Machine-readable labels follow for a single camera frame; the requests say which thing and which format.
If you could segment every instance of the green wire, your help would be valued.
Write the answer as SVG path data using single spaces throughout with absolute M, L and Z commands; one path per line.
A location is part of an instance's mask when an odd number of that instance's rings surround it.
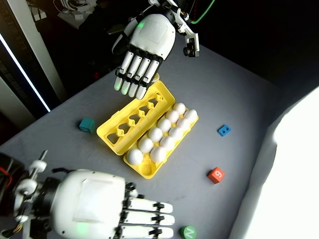
M 211 1 L 210 5 L 206 9 L 206 11 L 199 17 L 199 19 L 197 19 L 196 21 L 192 21 L 191 24 L 199 23 L 199 21 L 206 15 L 206 13 L 209 11 L 210 7 L 213 5 L 214 2 L 215 2 L 215 0 Z

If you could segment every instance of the white egg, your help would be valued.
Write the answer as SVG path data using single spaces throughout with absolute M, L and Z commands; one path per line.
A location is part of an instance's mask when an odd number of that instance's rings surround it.
M 139 165 L 143 161 L 143 154 L 139 149 L 134 148 L 128 152 L 126 159 L 131 165 Z
M 172 136 L 165 136 L 160 140 L 159 144 L 166 150 L 172 150 L 175 146 L 175 140 Z
M 193 123 L 197 119 L 197 112 L 196 110 L 188 110 L 184 114 L 184 118 L 189 119 L 191 123 Z
M 166 119 L 168 119 L 171 123 L 176 123 L 179 119 L 179 114 L 177 111 L 169 111 L 166 114 Z
M 189 129 L 190 121 L 189 119 L 182 118 L 177 121 L 176 125 L 177 127 L 180 127 L 183 131 L 185 131 Z
M 169 130 L 168 134 L 175 140 L 180 140 L 183 137 L 183 130 L 181 130 L 179 127 L 173 127 Z
M 165 157 L 166 157 L 166 150 L 163 147 L 159 146 L 151 150 L 151 160 L 154 163 L 163 162 L 165 160 Z
M 158 122 L 158 128 L 160 128 L 162 132 L 166 133 L 171 128 L 171 123 L 168 119 L 161 118 Z
M 153 141 L 150 138 L 142 138 L 138 147 L 142 153 L 149 153 L 154 147 Z
M 185 113 L 186 107 L 183 103 L 176 103 L 174 105 L 174 110 L 176 110 L 179 113 L 179 115 L 181 116 Z
M 160 128 L 151 128 L 148 134 L 151 141 L 154 143 L 159 142 L 160 139 L 163 137 L 163 132 Z

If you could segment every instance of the yellow egg carton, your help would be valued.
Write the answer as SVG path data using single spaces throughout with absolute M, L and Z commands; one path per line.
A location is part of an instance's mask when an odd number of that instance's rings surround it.
M 158 120 L 167 111 L 172 110 L 174 103 L 175 98 L 164 83 L 157 81 L 149 87 L 142 100 L 134 99 L 99 126 L 96 130 L 97 135 L 117 155 L 123 155 L 129 149 L 138 147 L 138 140 L 147 137 L 148 130 L 157 126 Z M 143 161 L 139 165 L 129 164 L 126 155 L 124 161 L 144 178 L 153 178 L 197 120 L 198 117 L 196 121 L 191 123 L 189 129 L 183 132 L 182 138 L 175 142 L 174 148 L 166 152 L 164 161 L 160 163 L 152 162 L 149 153 L 143 153 Z M 159 142 L 154 143 L 154 146 L 159 146 L 159 144 Z

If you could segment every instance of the red block with number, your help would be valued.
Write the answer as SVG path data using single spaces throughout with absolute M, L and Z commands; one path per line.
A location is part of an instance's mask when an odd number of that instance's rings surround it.
M 214 168 L 208 175 L 208 178 L 214 183 L 219 183 L 223 180 L 225 173 L 220 168 Z

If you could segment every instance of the white light strip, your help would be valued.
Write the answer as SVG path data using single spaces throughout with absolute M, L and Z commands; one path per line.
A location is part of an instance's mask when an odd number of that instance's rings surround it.
M 25 73 L 25 71 L 23 70 L 23 68 L 21 67 L 20 63 L 18 62 L 18 60 L 16 59 L 16 57 L 14 56 L 13 52 L 11 51 L 11 49 L 9 48 L 8 44 L 5 42 L 4 38 L 2 37 L 1 33 L 0 33 L 0 40 L 2 42 L 2 44 L 4 45 L 4 47 L 6 48 L 6 50 L 8 51 L 9 55 L 11 56 L 12 60 L 15 62 L 16 66 L 19 68 L 19 70 L 21 71 L 21 73 L 23 74 L 23 76 L 25 77 L 26 81 L 29 83 L 29 85 L 31 86 L 31 88 L 33 89 L 33 91 L 35 92 L 36 96 L 38 96 L 38 98 L 40 99 L 40 101 L 42 102 L 42 104 L 44 105 L 44 107 L 46 108 L 46 110 L 48 112 L 50 112 L 50 108 L 48 107 L 48 105 L 44 102 L 43 98 L 41 97 L 41 95 L 39 94 L 39 92 L 36 90 L 36 88 L 34 87 L 33 83 L 31 82 L 30 78 L 27 76 L 27 74 Z

